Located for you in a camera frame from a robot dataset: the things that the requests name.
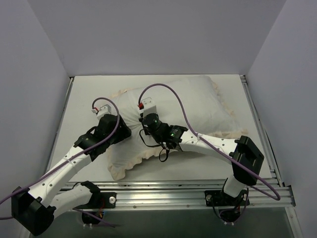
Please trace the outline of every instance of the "black mounting bracket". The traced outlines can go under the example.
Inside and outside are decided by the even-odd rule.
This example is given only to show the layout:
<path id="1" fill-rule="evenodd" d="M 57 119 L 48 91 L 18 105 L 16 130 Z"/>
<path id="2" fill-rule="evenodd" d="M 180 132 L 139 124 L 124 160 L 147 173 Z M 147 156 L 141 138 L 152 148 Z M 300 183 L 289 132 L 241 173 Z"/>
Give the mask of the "black mounting bracket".
<path id="1" fill-rule="evenodd" d="M 228 206 L 236 206 L 240 203 L 241 206 L 244 206 L 247 202 L 247 206 L 250 205 L 250 201 L 239 201 L 237 198 L 231 198 L 230 196 L 224 197 L 224 193 L 222 190 L 208 190 L 205 191 L 205 202 L 208 207 L 228 207 Z"/>
<path id="2" fill-rule="evenodd" d="M 115 208 L 117 194 L 115 192 L 100 192 L 100 198 L 97 202 L 89 202 L 84 205 L 80 205 L 78 209 L 99 209 L 102 206 L 105 209 Z"/>

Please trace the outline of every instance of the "wire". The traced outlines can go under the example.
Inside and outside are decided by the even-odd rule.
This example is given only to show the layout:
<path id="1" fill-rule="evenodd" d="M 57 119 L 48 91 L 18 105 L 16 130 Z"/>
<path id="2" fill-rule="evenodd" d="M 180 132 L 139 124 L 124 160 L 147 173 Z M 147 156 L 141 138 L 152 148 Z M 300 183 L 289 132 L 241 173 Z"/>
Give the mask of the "wire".
<path id="1" fill-rule="evenodd" d="M 23 192 L 23 191 L 26 191 L 29 187 L 31 187 L 31 186 L 33 186 L 33 185 L 35 185 L 35 184 L 41 182 L 42 180 L 46 179 L 48 176 L 50 176 L 51 174 L 55 173 L 57 170 L 59 170 L 60 168 L 62 168 L 64 165 L 68 164 L 69 161 L 72 161 L 72 160 L 76 159 L 78 156 L 80 156 L 80 155 L 82 155 L 82 154 L 84 154 L 84 153 L 87 153 L 87 152 L 91 151 L 92 149 L 96 148 L 97 146 L 100 146 L 101 144 L 105 143 L 107 140 L 109 140 L 109 139 L 113 136 L 113 134 L 114 134 L 115 131 L 117 130 L 117 128 L 118 128 L 118 126 L 119 126 L 119 122 L 120 122 L 119 109 L 118 109 L 118 107 L 114 104 L 114 102 L 113 102 L 112 100 L 110 100 L 110 99 L 108 99 L 108 98 L 104 98 L 104 97 L 96 98 L 96 99 L 93 101 L 93 108 L 94 108 L 95 102 L 98 101 L 98 100 L 106 100 L 106 101 L 110 102 L 110 103 L 113 105 L 113 107 L 115 108 L 115 110 L 116 110 L 116 112 L 117 112 L 117 115 L 118 115 L 118 116 L 117 116 L 116 125 L 115 125 L 113 131 L 109 134 L 109 136 L 107 136 L 105 139 L 103 139 L 102 141 L 98 142 L 97 144 L 95 144 L 95 145 L 93 145 L 93 146 L 91 146 L 91 147 L 89 147 L 89 148 L 87 148 L 87 149 L 85 149 L 85 150 L 83 150 L 83 151 L 77 153 L 76 155 L 72 156 L 69 160 L 67 160 L 67 161 L 65 161 L 65 162 L 63 162 L 63 163 L 61 163 L 59 166 L 57 166 L 56 168 L 52 169 L 52 170 L 51 170 L 50 172 L 48 172 L 47 174 L 43 175 L 43 176 L 42 176 L 41 178 L 39 178 L 37 181 L 35 181 L 35 182 L 33 182 L 33 183 L 30 183 L 29 185 L 27 185 L 27 186 L 25 186 L 25 187 L 23 187 L 23 188 L 20 188 L 20 189 L 18 189 L 18 190 L 16 190 L 16 191 L 14 191 L 14 192 L 11 193 L 10 195 L 8 195 L 8 196 L 5 197 L 4 199 L 2 199 L 2 200 L 0 201 L 0 205 L 3 204 L 5 201 L 7 201 L 9 198 L 11 198 L 11 197 L 13 197 L 13 196 L 15 196 L 15 195 L 17 195 L 17 194 Z M 0 217 L 0 220 L 8 220 L 8 219 L 11 219 L 11 217 Z"/>
<path id="2" fill-rule="evenodd" d="M 162 147 L 163 147 L 163 149 L 160 151 L 160 153 L 159 153 L 159 155 L 158 155 L 158 159 L 159 159 L 159 161 L 161 161 L 161 162 L 165 162 L 165 161 L 168 159 L 169 150 L 167 150 L 167 149 L 163 146 L 163 144 L 162 144 Z M 160 159 L 160 155 L 161 155 L 161 153 L 162 153 L 163 150 L 166 151 L 166 157 L 165 157 L 165 159 L 161 160 L 161 159 Z"/>
<path id="3" fill-rule="evenodd" d="M 113 228 L 115 228 L 115 226 L 116 226 L 115 224 L 106 222 L 106 221 L 104 221 L 103 219 L 101 219 L 101 218 L 99 218 L 99 217 L 97 217 L 97 216 L 95 216 L 95 215 L 93 215 L 93 214 L 91 214 L 91 213 L 89 213 L 89 212 L 86 212 L 86 211 L 84 211 L 84 210 L 80 210 L 80 209 L 77 209 L 77 208 L 73 208 L 73 210 L 76 211 L 76 212 L 84 213 L 84 214 L 86 214 L 87 216 L 90 216 L 90 217 L 92 217 L 92 218 L 95 218 L 96 220 L 102 222 L 104 225 L 106 225 L 106 226 L 108 226 L 108 227 L 113 227 Z"/>
<path id="4" fill-rule="evenodd" d="M 103 217 L 103 215 L 101 215 L 101 214 L 102 214 L 103 209 L 105 208 L 105 200 L 102 199 L 102 202 L 103 202 L 103 204 L 102 204 L 102 206 L 99 208 L 99 210 L 97 212 L 97 215 L 100 216 L 101 218 Z"/>
<path id="5" fill-rule="evenodd" d="M 160 146 L 161 146 L 161 145 L 159 145 L 159 144 L 157 144 L 157 145 L 147 145 L 147 144 L 145 143 L 145 141 L 144 141 L 142 135 L 141 135 L 141 132 L 142 132 L 142 131 L 144 131 L 144 129 L 141 129 L 141 130 L 139 131 L 139 136 L 140 136 L 141 140 L 143 141 L 143 143 L 144 143 L 147 147 L 155 148 L 155 147 L 160 147 Z"/>
<path id="6" fill-rule="evenodd" d="M 222 213 L 227 212 L 227 211 L 235 211 L 238 207 L 240 207 L 240 205 L 241 205 L 241 203 L 243 201 L 243 196 L 244 196 L 244 194 L 242 194 L 242 200 L 233 209 L 225 209 L 225 210 L 222 210 L 222 211 L 219 212 L 219 216 L 220 216 L 220 218 L 222 220 L 223 220 L 223 218 L 221 217 Z M 234 223 L 236 223 L 239 219 L 241 219 L 241 216 L 245 213 L 246 208 L 247 208 L 248 199 L 249 199 L 249 188 L 247 187 L 246 201 L 244 203 L 243 210 L 242 210 L 240 216 L 234 221 Z"/>
<path id="7" fill-rule="evenodd" d="M 77 184 L 79 184 L 79 183 L 81 183 L 81 182 L 76 182 L 76 183 L 74 184 L 74 186 L 73 186 L 71 189 L 74 189 L 75 186 L 76 186 Z"/>
<path id="8" fill-rule="evenodd" d="M 259 175 L 257 175 L 257 174 L 254 173 L 253 171 L 249 170 L 247 167 L 241 165 L 239 162 L 237 162 L 237 161 L 235 161 L 234 159 L 232 159 L 230 156 L 228 156 L 228 155 L 226 155 L 225 153 L 223 153 L 222 151 L 218 150 L 218 149 L 217 149 L 216 147 L 214 147 L 211 143 L 209 143 L 209 142 L 208 142 L 207 140 L 205 140 L 203 137 L 199 136 L 199 135 L 194 131 L 194 129 L 193 129 L 192 126 L 189 124 L 189 121 L 188 121 L 188 119 L 187 119 L 187 116 L 186 116 L 186 113 L 185 113 L 185 109 L 184 109 L 183 103 L 181 102 L 179 96 L 177 95 L 177 93 L 175 92 L 174 89 L 172 89 L 171 87 L 169 87 L 168 85 L 163 84 L 163 83 L 155 83 L 155 84 L 152 84 L 152 85 L 146 87 L 146 88 L 143 90 L 143 92 L 140 94 L 138 104 L 141 103 L 141 98 L 142 98 L 142 96 L 144 95 L 144 93 L 145 93 L 148 89 L 150 89 L 150 88 L 152 88 L 152 87 L 154 87 L 154 86 L 163 86 L 163 87 L 168 88 L 170 91 L 172 91 L 172 93 L 175 95 L 175 97 L 177 98 L 177 100 L 178 100 L 178 102 L 179 102 L 179 105 L 180 105 L 180 107 L 181 107 L 181 109 L 182 109 L 182 112 L 183 112 L 183 115 L 184 115 L 184 119 L 185 119 L 185 121 L 186 121 L 186 124 L 187 124 L 188 128 L 190 129 L 190 131 L 191 131 L 197 138 L 201 139 L 201 140 L 202 140 L 203 142 L 205 142 L 209 147 L 211 147 L 213 150 L 215 150 L 216 152 L 218 152 L 219 154 L 221 154 L 223 157 L 227 158 L 227 159 L 230 160 L 232 163 L 234 163 L 235 165 L 239 166 L 240 168 L 242 168 L 243 170 L 245 170 L 246 172 L 248 172 L 250 175 L 252 175 L 252 176 L 254 176 L 255 178 L 257 178 L 258 180 L 260 180 L 263 184 L 265 184 L 265 185 L 276 195 L 276 197 L 273 196 L 273 195 L 271 195 L 271 194 L 269 194 L 269 193 L 267 193 L 267 192 L 265 192 L 265 191 L 263 191 L 263 190 L 261 190 L 261 189 L 259 189 L 259 188 L 254 187 L 254 186 L 250 186 L 251 188 L 253 188 L 253 189 L 255 189 L 256 191 L 259 191 L 259 192 L 265 194 L 266 196 L 268 196 L 268 197 L 270 197 L 270 198 L 272 198 L 272 199 L 274 199 L 274 200 L 276 200 L 276 201 L 281 200 L 281 196 L 280 196 L 280 195 L 278 194 L 278 192 L 272 187 L 271 184 L 269 184 L 267 181 L 265 181 L 263 178 L 261 178 Z"/>

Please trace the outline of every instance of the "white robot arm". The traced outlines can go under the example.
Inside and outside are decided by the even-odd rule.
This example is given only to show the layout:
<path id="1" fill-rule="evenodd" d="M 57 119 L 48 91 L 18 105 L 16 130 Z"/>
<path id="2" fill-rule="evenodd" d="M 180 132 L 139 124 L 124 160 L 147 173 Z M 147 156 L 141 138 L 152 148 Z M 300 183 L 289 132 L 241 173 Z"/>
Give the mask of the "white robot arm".
<path id="1" fill-rule="evenodd" d="M 62 160 L 38 183 L 12 196 L 13 218 L 33 235 L 43 233 L 54 218 L 68 210 L 83 204 L 101 202 L 100 189 L 89 181 L 80 183 L 72 190 L 57 194 L 75 174 L 93 162 L 98 155 L 104 153 L 110 145 L 131 136 L 131 130 L 123 119 L 112 115 L 110 109 L 109 105 L 104 105 L 100 109 L 94 108 L 93 112 L 99 119 L 98 126 L 92 127 L 81 135 Z M 118 120 L 117 130 L 113 133 Z"/>
<path id="2" fill-rule="evenodd" d="M 223 139 L 203 134 L 195 135 L 186 127 L 168 125 L 159 120 L 156 105 L 151 98 L 142 100 L 139 108 L 143 110 L 139 121 L 143 125 L 145 134 L 151 135 L 158 144 L 166 149 L 167 156 L 170 149 L 214 155 L 213 149 L 201 140 L 203 138 L 212 144 L 215 149 L 232 157 L 259 175 L 264 155 L 249 137 L 241 136 L 240 139 Z M 247 185 L 255 185 L 257 179 L 235 164 L 232 164 L 232 168 L 233 175 L 226 180 L 222 192 L 231 198 L 236 198 Z"/>
<path id="3" fill-rule="evenodd" d="M 143 109 L 140 122 L 145 133 L 151 135 L 167 152 L 169 149 L 176 149 L 212 155 L 213 150 L 201 140 L 203 138 L 216 149 L 259 174 L 264 156 L 250 138 L 241 137 L 240 140 L 234 140 L 202 134 L 197 136 L 185 127 L 168 125 L 159 120 L 156 106 L 150 98 L 143 100 L 139 108 Z M 12 216 L 35 236 L 43 233 L 60 214 L 82 204 L 100 202 L 100 189 L 89 181 L 57 194 L 75 174 L 104 153 L 110 145 L 131 136 L 131 130 L 119 116 L 119 127 L 106 142 L 102 143 L 101 141 L 114 130 L 117 116 L 111 114 L 109 105 L 104 105 L 100 109 L 94 108 L 93 112 L 99 119 L 98 126 L 81 135 L 62 160 L 44 175 L 44 179 L 12 196 Z M 94 145 L 96 146 L 92 150 L 87 151 Z M 256 184 L 257 179 L 237 166 L 232 167 L 233 175 L 227 179 L 222 192 L 230 198 L 236 198 L 246 185 Z"/>

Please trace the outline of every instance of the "beige ruffled edge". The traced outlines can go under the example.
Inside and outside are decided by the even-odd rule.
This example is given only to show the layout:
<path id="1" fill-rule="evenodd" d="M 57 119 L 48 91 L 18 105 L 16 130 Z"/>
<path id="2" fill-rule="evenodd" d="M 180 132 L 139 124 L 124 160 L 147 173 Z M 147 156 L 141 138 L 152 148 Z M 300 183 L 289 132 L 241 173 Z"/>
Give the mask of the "beige ruffled edge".
<path id="1" fill-rule="evenodd" d="M 212 82 L 213 89 L 215 90 L 221 104 L 225 108 L 225 110 L 231 115 L 233 118 L 235 118 L 234 111 L 231 110 L 227 104 L 224 102 L 224 99 L 219 91 L 218 85 L 215 82 Z M 126 88 L 119 90 L 117 93 L 113 93 L 110 98 L 117 97 L 123 93 L 126 93 L 129 90 L 132 90 L 133 88 Z M 232 138 L 239 138 L 241 135 L 247 135 L 248 130 L 247 129 L 242 129 L 241 131 L 230 131 L 230 132 L 223 132 L 223 131 L 218 131 L 218 132 L 213 132 L 208 135 L 214 136 L 214 137 L 219 137 L 219 138 L 224 138 L 224 139 L 232 139 Z M 161 152 L 161 148 L 151 148 L 149 150 L 144 151 L 143 153 L 140 153 L 136 157 L 130 161 L 125 168 L 117 168 L 113 165 L 111 162 L 111 155 L 112 155 L 112 148 L 107 149 L 107 158 L 108 158 L 108 170 L 114 180 L 120 180 L 125 177 L 125 171 L 126 170 L 131 170 L 133 167 L 137 164 L 142 163 L 143 159 L 148 159 L 152 156 L 159 156 L 159 153 Z"/>

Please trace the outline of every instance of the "black cable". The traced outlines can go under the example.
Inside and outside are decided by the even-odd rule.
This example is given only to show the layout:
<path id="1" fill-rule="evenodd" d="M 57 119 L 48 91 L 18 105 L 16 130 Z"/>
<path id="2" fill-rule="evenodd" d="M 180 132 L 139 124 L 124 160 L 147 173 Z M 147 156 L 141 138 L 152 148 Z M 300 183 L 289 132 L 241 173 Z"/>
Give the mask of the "black cable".
<path id="1" fill-rule="evenodd" d="M 163 149 L 160 151 L 160 153 L 159 153 L 159 155 L 158 155 L 158 159 L 159 159 L 161 162 L 165 162 L 165 161 L 168 159 L 169 150 L 167 150 L 167 149 L 164 147 L 163 144 L 162 144 L 161 146 L 163 147 Z M 166 157 L 165 157 L 165 159 L 161 160 L 161 159 L 160 159 L 160 154 L 162 153 L 163 150 L 166 150 Z"/>
<path id="2" fill-rule="evenodd" d="M 160 146 L 161 146 L 161 145 L 159 145 L 159 144 L 157 144 L 157 145 L 147 145 L 147 144 L 145 143 L 145 141 L 144 141 L 142 135 L 141 135 L 141 132 L 142 132 L 142 131 L 144 131 L 144 129 L 141 129 L 141 130 L 139 131 L 139 136 L 140 136 L 142 142 L 143 142 L 147 147 L 155 148 L 155 147 L 160 147 Z"/>
<path id="3" fill-rule="evenodd" d="M 212 200 L 212 198 L 211 198 L 210 203 L 211 203 L 211 206 L 212 206 L 212 209 L 213 209 L 214 214 L 215 214 L 219 219 L 223 220 L 224 222 L 227 222 L 227 223 L 234 223 L 234 222 L 236 222 L 236 221 L 239 219 L 239 217 L 242 215 L 242 213 L 240 213 L 240 215 L 238 216 L 238 218 L 235 219 L 234 221 L 232 221 L 231 219 L 227 219 L 226 217 L 223 217 L 223 215 L 225 215 L 226 213 L 228 214 L 227 216 L 232 216 L 232 214 L 235 214 L 235 213 L 238 211 L 238 207 L 241 206 L 241 204 L 242 204 L 242 202 L 243 202 L 244 194 L 246 194 L 247 197 L 248 197 L 248 195 L 249 195 L 249 190 L 247 190 L 247 191 L 241 191 L 241 193 L 240 193 L 240 200 L 239 200 L 238 203 L 234 206 L 234 208 L 225 210 L 225 211 L 223 211 L 222 213 L 217 213 L 217 212 L 216 212 L 215 207 L 214 207 L 214 204 L 213 204 L 213 200 Z"/>
<path id="4" fill-rule="evenodd" d="M 74 186 L 73 186 L 71 189 L 74 189 L 74 187 L 75 187 L 77 184 L 79 184 L 79 183 L 81 183 L 81 182 L 76 182 L 76 183 L 74 184 Z"/>

